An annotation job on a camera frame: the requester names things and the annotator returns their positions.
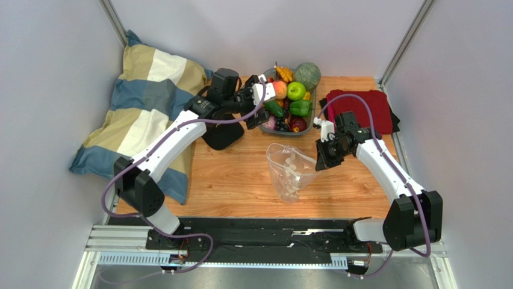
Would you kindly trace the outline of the green cucumber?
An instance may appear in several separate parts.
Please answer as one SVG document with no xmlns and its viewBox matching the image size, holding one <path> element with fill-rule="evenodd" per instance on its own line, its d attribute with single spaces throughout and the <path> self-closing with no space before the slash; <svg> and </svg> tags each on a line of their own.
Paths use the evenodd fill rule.
<svg viewBox="0 0 513 289">
<path fill-rule="evenodd" d="M 268 101 L 264 103 L 265 108 L 276 117 L 283 117 L 284 111 L 276 100 Z"/>
</svg>

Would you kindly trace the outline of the clear polka dot zip bag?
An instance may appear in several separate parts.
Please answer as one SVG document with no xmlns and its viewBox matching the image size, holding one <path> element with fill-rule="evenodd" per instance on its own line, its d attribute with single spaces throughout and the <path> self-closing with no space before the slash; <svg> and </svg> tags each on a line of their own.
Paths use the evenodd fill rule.
<svg viewBox="0 0 513 289">
<path fill-rule="evenodd" d="M 320 174 L 316 171 L 316 160 L 294 146 L 272 143 L 266 157 L 272 186 L 286 204 L 298 202 L 300 191 Z"/>
</svg>

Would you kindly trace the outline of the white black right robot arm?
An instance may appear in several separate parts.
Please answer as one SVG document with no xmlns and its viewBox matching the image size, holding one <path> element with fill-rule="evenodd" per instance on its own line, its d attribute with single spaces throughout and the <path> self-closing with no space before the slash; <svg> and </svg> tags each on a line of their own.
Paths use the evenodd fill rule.
<svg viewBox="0 0 513 289">
<path fill-rule="evenodd" d="M 371 127 L 363 128 L 353 112 L 342 113 L 335 122 L 314 118 L 320 130 L 316 141 L 316 170 L 339 166 L 350 155 L 372 173 L 390 201 L 384 219 L 361 218 L 350 225 L 358 241 L 386 243 L 401 251 L 428 246 L 441 240 L 443 199 L 426 191 L 390 154 Z"/>
</svg>

